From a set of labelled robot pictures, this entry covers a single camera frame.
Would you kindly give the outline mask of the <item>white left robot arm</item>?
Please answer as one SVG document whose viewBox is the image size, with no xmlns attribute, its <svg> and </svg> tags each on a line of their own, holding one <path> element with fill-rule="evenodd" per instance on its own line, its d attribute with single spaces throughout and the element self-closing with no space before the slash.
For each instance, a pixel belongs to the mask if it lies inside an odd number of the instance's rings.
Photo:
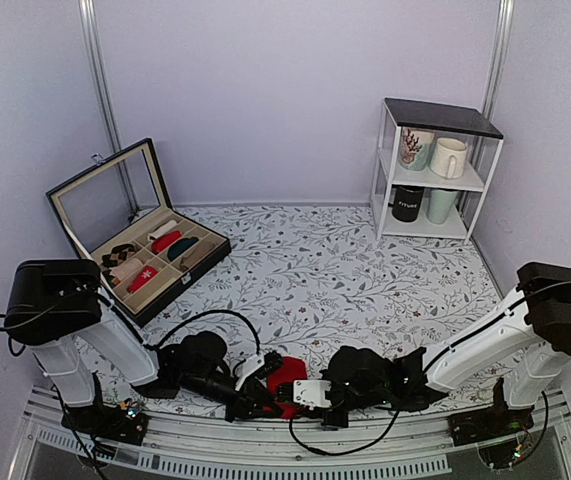
<svg viewBox="0 0 571 480">
<path fill-rule="evenodd" d="M 140 404 L 104 403 L 99 379 L 79 353 L 83 340 L 107 359 L 145 399 L 173 399 L 187 390 L 225 407 L 225 419 L 278 417 L 283 410 L 264 384 L 282 364 L 274 353 L 256 352 L 231 369 L 227 345 L 202 331 L 179 343 L 163 337 L 147 344 L 99 286 L 91 260 L 31 260 L 14 274 L 0 331 L 31 351 L 58 390 L 61 424 L 93 439 L 141 445 L 149 422 Z"/>
</svg>

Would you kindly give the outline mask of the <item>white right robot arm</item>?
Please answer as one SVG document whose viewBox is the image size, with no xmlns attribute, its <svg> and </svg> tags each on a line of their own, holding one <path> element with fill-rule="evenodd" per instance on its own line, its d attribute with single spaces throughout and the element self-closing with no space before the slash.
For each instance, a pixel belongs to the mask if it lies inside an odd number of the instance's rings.
<svg viewBox="0 0 571 480">
<path fill-rule="evenodd" d="M 441 342 L 394 360 L 344 345 L 318 379 L 271 375 L 277 400 L 326 427 L 345 428 L 353 410 L 423 411 L 478 371 L 523 351 L 523 365 L 497 381 L 493 404 L 482 412 L 486 432 L 504 435 L 571 360 L 571 268 L 530 262 L 517 276 L 499 304 Z"/>
</svg>

